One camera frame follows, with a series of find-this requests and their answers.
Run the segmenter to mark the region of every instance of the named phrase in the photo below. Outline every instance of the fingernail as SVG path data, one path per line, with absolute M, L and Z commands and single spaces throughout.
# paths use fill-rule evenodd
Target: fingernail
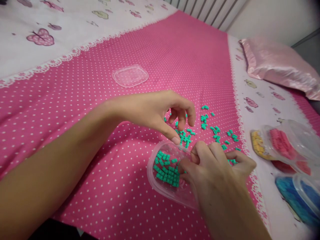
M 172 141 L 174 144 L 176 144 L 176 145 L 179 145 L 179 144 L 180 144 L 180 139 L 177 138 L 177 137 L 173 137 L 173 138 L 171 139 L 171 141 Z

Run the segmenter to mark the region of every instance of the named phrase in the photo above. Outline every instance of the pillow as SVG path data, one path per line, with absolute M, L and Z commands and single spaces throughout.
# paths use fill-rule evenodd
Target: pillow
M 265 38 L 239 41 L 248 62 L 248 75 L 306 93 L 311 100 L 320 101 L 320 77 L 291 47 Z

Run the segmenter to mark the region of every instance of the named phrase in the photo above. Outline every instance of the bed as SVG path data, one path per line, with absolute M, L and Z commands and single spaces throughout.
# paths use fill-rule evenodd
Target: bed
M 172 89 L 196 106 L 191 147 L 213 141 L 200 128 L 208 105 L 215 114 L 209 124 L 239 136 L 228 150 L 238 147 L 257 162 L 247 188 L 272 237 L 310 234 L 281 199 L 277 170 L 254 153 L 250 130 L 293 119 L 319 135 L 320 116 L 301 93 L 249 78 L 238 39 L 160 0 L 11 0 L 0 19 L 1 178 L 104 100 Z M 133 64 L 149 79 L 123 88 L 111 73 Z M 197 211 L 159 195 L 147 180 L 161 140 L 154 130 L 121 123 L 52 218 L 98 239 L 210 239 Z

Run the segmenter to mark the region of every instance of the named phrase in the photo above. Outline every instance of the radiator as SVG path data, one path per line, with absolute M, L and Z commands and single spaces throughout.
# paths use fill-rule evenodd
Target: radiator
M 221 31 L 226 31 L 247 0 L 164 0 Z

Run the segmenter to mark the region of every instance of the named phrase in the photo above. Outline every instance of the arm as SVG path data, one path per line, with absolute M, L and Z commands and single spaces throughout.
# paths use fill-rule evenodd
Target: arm
M 256 163 L 243 153 L 224 153 L 218 143 L 197 142 L 192 162 L 183 159 L 179 172 L 190 184 L 211 236 L 216 240 L 271 240 L 246 188 Z M 228 159 L 238 162 L 231 167 Z
M 26 239 L 50 217 L 120 122 L 157 129 L 180 143 L 178 134 L 163 121 L 169 108 L 169 122 L 178 117 L 182 130 L 187 111 L 193 126 L 193 104 L 173 91 L 122 96 L 102 103 L 18 165 L 0 182 L 0 239 Z

